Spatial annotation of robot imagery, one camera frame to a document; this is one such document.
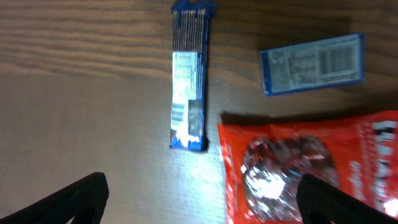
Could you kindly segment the red Hacks candy bag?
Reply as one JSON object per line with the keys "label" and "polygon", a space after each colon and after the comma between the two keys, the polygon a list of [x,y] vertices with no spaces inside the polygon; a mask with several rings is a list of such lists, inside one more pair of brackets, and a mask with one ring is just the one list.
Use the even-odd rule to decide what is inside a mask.
{"label": "red Hacks candy bag", "polygon": [[397,112],[259,126],[219,124],[228,223],[300,223],[311,174],[397,216]]}

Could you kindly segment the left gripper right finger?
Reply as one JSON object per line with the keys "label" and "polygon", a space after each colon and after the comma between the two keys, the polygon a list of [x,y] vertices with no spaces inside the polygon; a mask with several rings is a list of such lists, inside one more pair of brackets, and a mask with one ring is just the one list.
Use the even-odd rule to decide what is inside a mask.
{"label": "left gripper right finger", "polygon": [[397,224],[395,218],[311,174],[302,176],[296,201],[304,224]]}

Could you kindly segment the purple chocolate bar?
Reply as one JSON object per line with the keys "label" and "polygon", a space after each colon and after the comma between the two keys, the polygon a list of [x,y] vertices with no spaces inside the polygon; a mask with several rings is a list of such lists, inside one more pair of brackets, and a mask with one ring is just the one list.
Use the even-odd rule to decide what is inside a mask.
{"label": "purple chocolate bar", "polygon": [[214,1],[176,1],[172,11],[170,147],[205,148],[206,69]]}

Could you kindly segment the small blue candy bar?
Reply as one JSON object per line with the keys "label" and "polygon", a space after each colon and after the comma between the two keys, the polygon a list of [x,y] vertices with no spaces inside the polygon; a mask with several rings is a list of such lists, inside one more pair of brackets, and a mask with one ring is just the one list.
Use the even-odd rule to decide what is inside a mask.
{"label": "small blue candy bar", "polygon": [[340,35],[262,50],[259,67],[266,96],[361,83],[364,35]]}

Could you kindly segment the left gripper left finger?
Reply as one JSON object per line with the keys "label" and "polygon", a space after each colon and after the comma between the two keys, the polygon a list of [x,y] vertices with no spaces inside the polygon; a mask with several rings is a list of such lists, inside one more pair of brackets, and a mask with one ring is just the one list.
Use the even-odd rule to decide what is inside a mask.
{"label": "left gripper left finger", "polygon": [[99,224],[103,217],[109,188],[106,176],[94,172],[1,219],[1,224],[87,223]]}

